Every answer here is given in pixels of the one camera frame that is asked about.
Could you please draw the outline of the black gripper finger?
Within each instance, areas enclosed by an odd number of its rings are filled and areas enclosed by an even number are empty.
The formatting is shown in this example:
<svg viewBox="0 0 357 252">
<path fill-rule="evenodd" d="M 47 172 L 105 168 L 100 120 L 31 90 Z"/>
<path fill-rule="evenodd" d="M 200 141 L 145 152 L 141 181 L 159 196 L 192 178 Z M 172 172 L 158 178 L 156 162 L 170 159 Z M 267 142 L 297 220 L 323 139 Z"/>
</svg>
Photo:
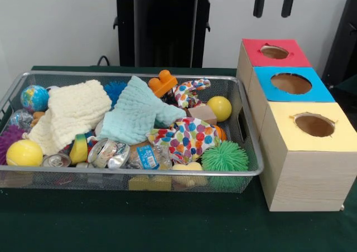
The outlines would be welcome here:
<svg viewBox="0 0 357 252">
<path fill-rule="evenodd" d="M 283 0 L 283 6 L 281 10 L 281 17 L 287 18 L 291 15 L 292 5 L 294 0 Z"/>
<path fill-rule="evenodd" d="M 254 17 L 261 18 L 263 14 L 264 0 L 254 1 Z"/>
</svg>

